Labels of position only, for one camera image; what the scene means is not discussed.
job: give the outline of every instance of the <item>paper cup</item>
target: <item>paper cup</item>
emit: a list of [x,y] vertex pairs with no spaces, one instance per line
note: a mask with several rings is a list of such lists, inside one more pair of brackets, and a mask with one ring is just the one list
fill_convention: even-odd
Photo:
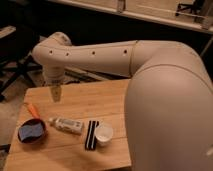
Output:
[[98,127],[95,128],[95,137],[101,147],[108,145],[112,139],[112,136],[113,129],[109,124],[101,123]]

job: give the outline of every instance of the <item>office chair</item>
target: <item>office chair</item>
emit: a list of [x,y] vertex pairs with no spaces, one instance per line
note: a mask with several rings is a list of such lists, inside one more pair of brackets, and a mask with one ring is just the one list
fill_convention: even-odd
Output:
[[190,14],[194,13],[195,15],[198,14],[198,11],[201,10],[203,3],[205,0],[195,0],[193,4],[183,4],[179,3],[177,6],[177,11],[175,16],[179,16],[181,11],[190,10]]
[[0,28],[8,25],[16,28],[11,34],[0,38],[0,74],[13,73],[7,81],[0,81],[0,101],[5,99],[3,91],[19,76],[24,76],[31,86],[35,86],[27,72],[41,69],[29,55],[30,50],[38,43],[39,35],[23,25],[21,12],[21,7],[15,2],[0,1]]

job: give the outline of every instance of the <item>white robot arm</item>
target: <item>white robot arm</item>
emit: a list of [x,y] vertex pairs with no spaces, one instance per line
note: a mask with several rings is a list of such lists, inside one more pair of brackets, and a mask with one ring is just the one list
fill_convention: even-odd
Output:
[[64,67],[132,77],[125,122],[133,170],[213,170],[213,87],[197,53],[172,41],[75,47],[60,32],[35,46],[49,84]]

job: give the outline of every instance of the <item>wooden table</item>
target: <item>wooden table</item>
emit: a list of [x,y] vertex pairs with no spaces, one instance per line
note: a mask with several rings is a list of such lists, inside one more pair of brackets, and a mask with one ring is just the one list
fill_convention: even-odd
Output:
[[[33,103],[46,122],[48,134],[36,144],[21,144],[17,130],[31,118],[22,105],[5,171],[93,171],[131,165],[124,123],[124,96],[129,80],[103,81],[62,86],[61,101],[54,103],[49,87],[28,89],[24,102]],[[83,121],[82,135],[68,134],[49,126],[49,117]],[[114,136],[107,147],[86,151],[89,120],[112,125]]]

